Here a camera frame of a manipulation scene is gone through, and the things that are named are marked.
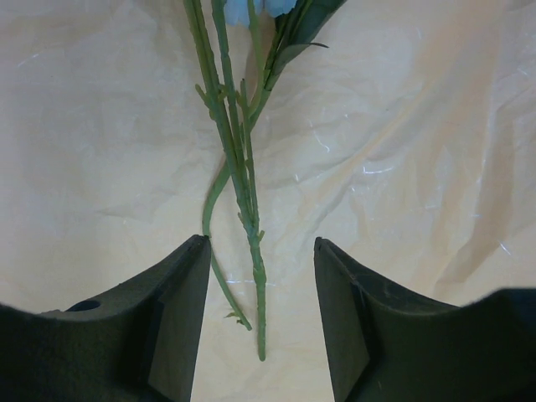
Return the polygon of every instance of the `blue petal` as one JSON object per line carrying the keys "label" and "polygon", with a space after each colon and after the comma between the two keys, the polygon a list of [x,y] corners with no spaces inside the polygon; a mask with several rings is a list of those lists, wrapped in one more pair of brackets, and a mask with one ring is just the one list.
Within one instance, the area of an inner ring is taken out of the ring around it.
{"label": "blue petal", "polygon": [[273,18],[289,13],[294,6],[296,0],[265,0],[265,9]]}
{"label": "blue petal", "polygon": [[[254,0],[255,12],[260,14],[262,0]],[[248,0],[227,0],[224,6],[225,21],[229,25],[242,24],[250,26],[250,14],[248,13]]]}

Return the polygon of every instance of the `screw hole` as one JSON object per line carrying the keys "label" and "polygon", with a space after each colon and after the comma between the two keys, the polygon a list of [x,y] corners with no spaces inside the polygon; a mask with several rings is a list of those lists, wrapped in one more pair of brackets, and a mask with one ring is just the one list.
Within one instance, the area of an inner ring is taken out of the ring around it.
{"label": "screw hole", "polygon": [[80,303],[76,303],[72,306],[68,312],[87,312],[88,310],[94,310],[101,305],[100,301],[97,300],[84,300]]}

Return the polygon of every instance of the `wrinkled paper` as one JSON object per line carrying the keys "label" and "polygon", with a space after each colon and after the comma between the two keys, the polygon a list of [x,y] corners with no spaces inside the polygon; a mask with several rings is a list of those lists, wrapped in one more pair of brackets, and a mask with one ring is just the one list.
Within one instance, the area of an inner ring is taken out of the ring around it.
{"label": "wrinkled paper", "polygon": [[[536,3],[348,0],[317,42],[254,133],[268,359],[211,277],[194,402],[332,400],[316,236],[444,302],[536,286]],[[0,54],[1,302],[65,309],[200,233],[222,150],[181,0],[4,0]],[[254,318],[237,212],[228,186],[214,249]]]}

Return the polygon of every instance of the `leaf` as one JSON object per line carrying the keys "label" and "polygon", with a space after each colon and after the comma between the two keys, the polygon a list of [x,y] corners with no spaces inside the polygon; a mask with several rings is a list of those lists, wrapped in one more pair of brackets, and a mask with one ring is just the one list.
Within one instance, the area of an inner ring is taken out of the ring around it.
{"label": "leaf", "polygon": [[291,27],[288,44],[312,42],[326,22],[346,2],[346,0],[298,0],[299,19]]}
{"label": "leaf", "polygon": [[276,37],[279,43],[275,44],[276,56],[269,66],[271,75],[278,76],[287,64],[309,46],[327,47],[316,44],[313,40],[345,2],[346,0],[298,0],[290,13],[277,18],[276,30],[279,35]]}
{"label": "leaf", "polygon": [[293,61],[297,56],[300,55],[301,52],[303,52],[309,46],[327,48],[325,44],[317,44],[314,42],[311,42],[309,44],[291,44],[290,46],[287,46],[283,50],[278,52],[278,55],[276,56],[276,61],[274,61],[274,65],[272,67],[272,74],[281,74],[281,72],[283,72],[283,69],[285,69],[286,65]]}

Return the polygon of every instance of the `black plastic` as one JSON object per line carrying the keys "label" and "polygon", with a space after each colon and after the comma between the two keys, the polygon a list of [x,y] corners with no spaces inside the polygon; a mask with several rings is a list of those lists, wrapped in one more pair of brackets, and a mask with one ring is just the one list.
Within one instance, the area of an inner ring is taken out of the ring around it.
{"label": "black plastic", "polygon": [[189,401],[209,267],[209,240],[194,236],[67,312],[0,306],[0,400]]}
{"label": "black plastic", "polygon": [[536,401],[536,290],[454,307],[324,239],[315,272],[336,402]]}

